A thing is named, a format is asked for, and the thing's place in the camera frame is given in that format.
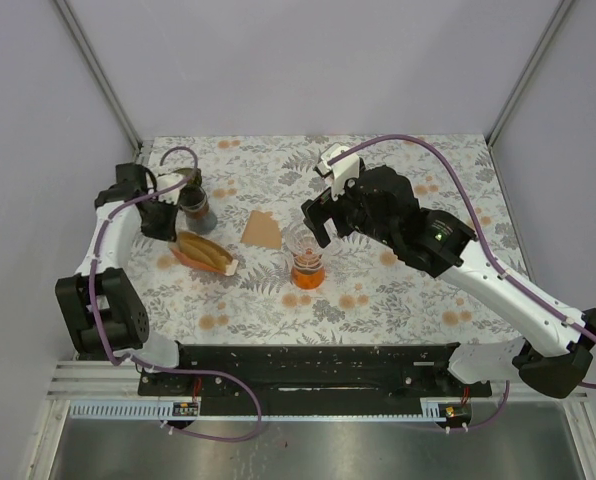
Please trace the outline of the clear glass dripper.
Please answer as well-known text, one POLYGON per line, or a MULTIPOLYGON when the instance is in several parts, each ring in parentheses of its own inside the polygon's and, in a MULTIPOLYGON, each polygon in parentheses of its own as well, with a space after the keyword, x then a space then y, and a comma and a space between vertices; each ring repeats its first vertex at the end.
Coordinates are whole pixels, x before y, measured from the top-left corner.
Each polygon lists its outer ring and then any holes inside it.
POLYGON ((301 220, 292 222, 285 229, 284 242, 297 268, 318 269, 322 266, 325 249, 301 220))

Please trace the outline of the paper filter holder box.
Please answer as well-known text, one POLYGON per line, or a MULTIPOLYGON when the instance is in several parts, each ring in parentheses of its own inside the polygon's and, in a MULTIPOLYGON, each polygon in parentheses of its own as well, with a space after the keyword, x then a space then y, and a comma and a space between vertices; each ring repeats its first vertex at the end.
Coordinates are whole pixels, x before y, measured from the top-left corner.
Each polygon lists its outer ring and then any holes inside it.
POLYGON ((192 232, 180 231, 169 244, 178 261, 189 268, 231 277, 236 273, 238 260, 222 246, 192 232))

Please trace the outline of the brown paper coffee filter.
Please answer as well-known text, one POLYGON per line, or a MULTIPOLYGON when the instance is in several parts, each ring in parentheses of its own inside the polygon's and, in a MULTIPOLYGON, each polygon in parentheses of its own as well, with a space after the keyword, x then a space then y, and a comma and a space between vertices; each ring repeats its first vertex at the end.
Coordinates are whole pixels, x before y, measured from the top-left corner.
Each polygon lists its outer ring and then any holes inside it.
POLYGON ((241 236, 241 243, 280 250, 282 247, 282 234, 272 213, 253 210, 241 236))

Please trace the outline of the orange glass carafe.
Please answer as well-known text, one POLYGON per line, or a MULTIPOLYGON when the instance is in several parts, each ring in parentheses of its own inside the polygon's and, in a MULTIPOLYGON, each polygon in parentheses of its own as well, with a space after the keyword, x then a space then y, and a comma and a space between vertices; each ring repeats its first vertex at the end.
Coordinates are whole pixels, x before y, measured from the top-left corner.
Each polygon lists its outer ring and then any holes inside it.
POLYGON ((291 280, 303 290, 318 288, 325 280, 322 256, 311 252, 292 255, 291 280))

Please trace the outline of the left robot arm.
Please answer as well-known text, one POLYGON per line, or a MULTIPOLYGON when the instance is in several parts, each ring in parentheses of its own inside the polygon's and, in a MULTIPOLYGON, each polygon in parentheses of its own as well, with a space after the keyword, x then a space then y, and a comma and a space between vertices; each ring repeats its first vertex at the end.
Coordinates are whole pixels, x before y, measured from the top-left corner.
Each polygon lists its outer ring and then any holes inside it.
POLYGON ((115 183, 94 201, 96 226, 85 258, 72 276, 57 281, 55 295, 80 357, 163 367, 160 383, 183 395, 192 389, 195 372, 179 361, 174 341, 150 331, 146 308, 125 269, 137 237, 176 240, 184 176, 155 175, 133 163, 119 164, 115 172, 115 183))

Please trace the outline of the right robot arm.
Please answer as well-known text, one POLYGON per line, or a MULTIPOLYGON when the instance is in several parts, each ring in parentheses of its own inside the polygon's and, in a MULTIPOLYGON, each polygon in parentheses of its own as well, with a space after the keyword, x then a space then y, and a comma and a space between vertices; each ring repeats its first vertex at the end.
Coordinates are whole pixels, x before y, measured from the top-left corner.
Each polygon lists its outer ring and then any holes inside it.
POLYGON ((358 164, 336 174, 315 168, 329 186, 301 210, 321 247, 354 232, 387 247, 408 267, 473 296, 509 323, 520 338, 480 346, 459 345, 433 371, 447 396, 481 381, 524 382, 556 399, 582 385, 593 360, 596 309, 581 311, 556 300, 513 269, 485 254, 484 238, 454 215, 420 206, 410 181, 388 166, 358 164))

